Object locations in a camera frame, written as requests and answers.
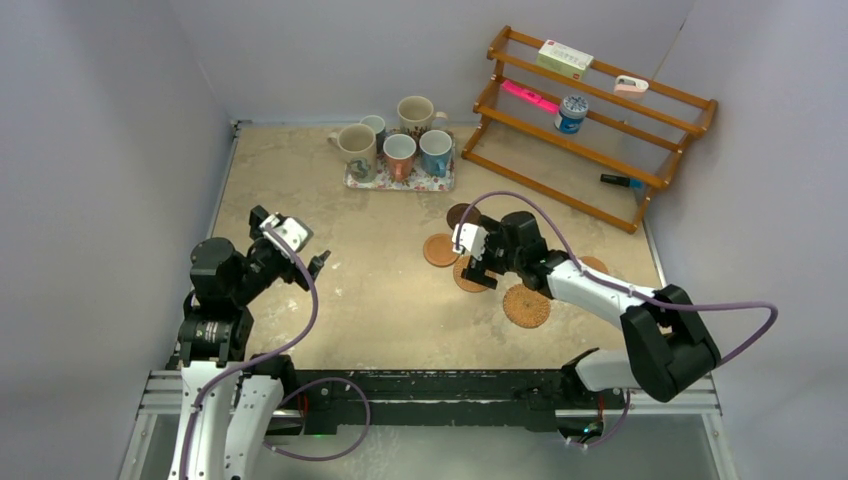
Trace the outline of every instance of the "mug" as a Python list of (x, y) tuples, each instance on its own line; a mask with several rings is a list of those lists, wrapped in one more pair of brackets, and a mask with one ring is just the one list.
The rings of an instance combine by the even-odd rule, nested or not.
[(333, 132), (327, 141), (342, 151), (342, 162), (357, 182), (370, 182), (377, 175), (377, 135), (368, 125), (355, 123)]
[(409, 135), (397, 133), (386, 139), (383, 148), (389, 174), (396, 182), (402, 182), (412, 172), (415, 163), (415, 139)]
[(421, 138), (433, 126), (436, 118), (448, 120), (444, 112), (437, 112), (433, 102), (424, 97), (406, 97), (398, 103), (400, 129), (414, 139)]
[(386, 141), (386, 121), (379, 115), (368, 115), (359, 123), (368, 125), (377, 135), (377, 154), (383, 153), (383, 143)]
[(442, 130), (430, 130), (421, 135), (421, 168), (430, 175), (447, 175), (448, 162), (453, 154), (453, 138)]

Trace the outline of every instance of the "floral tray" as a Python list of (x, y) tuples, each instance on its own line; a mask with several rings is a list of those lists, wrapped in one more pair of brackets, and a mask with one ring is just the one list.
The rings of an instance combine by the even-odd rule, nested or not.
[[(397, 133), (397, 131), (389, 131), (389, 135)], [(434, 177), (428, 174), (421, 168), (421, 156), (416, 154), (415, 164), (412, 167), (412, 173), (402, 182), (395, 182), (389, 172), (386, 161), (383, 160), (381, 154), (377, 157), (377, 176), (370, 182), (358, 182), (354, 180), (350, 172), (345, 170), (344, 183), (349, 188), (360, 188), (368, 190), (407, 190), (410, 192), (448, 192), (453, 190), (454, 180), (454, 163), (456, 160), (456, 139), (453, 141), (453, 151), (451, 159), (448, 161), (447, 174), (444, 177)]]

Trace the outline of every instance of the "orange mug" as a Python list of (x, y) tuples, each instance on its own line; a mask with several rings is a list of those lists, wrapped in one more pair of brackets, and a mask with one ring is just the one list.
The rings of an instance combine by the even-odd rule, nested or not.
[(383, 155), (389, 166), (389, 174), (394, 181), (402, 182), (409, 177), (412, 165), (415, 163), (416, 149), (415, 140), (409, 135), (396, 133), (386, 139), (383, 144)]

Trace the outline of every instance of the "pink marker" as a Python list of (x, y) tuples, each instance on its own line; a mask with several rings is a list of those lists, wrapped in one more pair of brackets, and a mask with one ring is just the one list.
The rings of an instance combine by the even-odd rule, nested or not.
[(516, 97), (524, 100), (525, 102), (532, 103), (533, 105), (541, 108), (542, 110), (548, 113), (557, 113), (559, 112), (559, 106), (553, 102), (549, 102), (542, 98), (541, 95), (535, 94), (526, 88), (521, 88), (518, 85), (510, 82), (509, 80), (504, 80), (501, 84), (501, 88), (506, 90), (507, 92), (515, 95)]

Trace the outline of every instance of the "wall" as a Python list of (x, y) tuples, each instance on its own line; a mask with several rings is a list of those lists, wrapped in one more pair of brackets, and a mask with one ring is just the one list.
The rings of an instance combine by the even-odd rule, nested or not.
[[(740, 477), (845, 478), (848, 5), (699, 0), (658, 79), (713, 97), (650, 221), (669, 281), (781, 309), (716, 373)], [(706, 315), (723, 350), (765, 314)]]
[(115, 478), (229, 149), (167, 0), (0, 4), (0, 465)]
[(232, 117), (314, 122), (394, 120), (415, 94), (476, 121), (494, 66), (486, 49), (506, 24), (650, 76), (694, 0), (171, 3)]

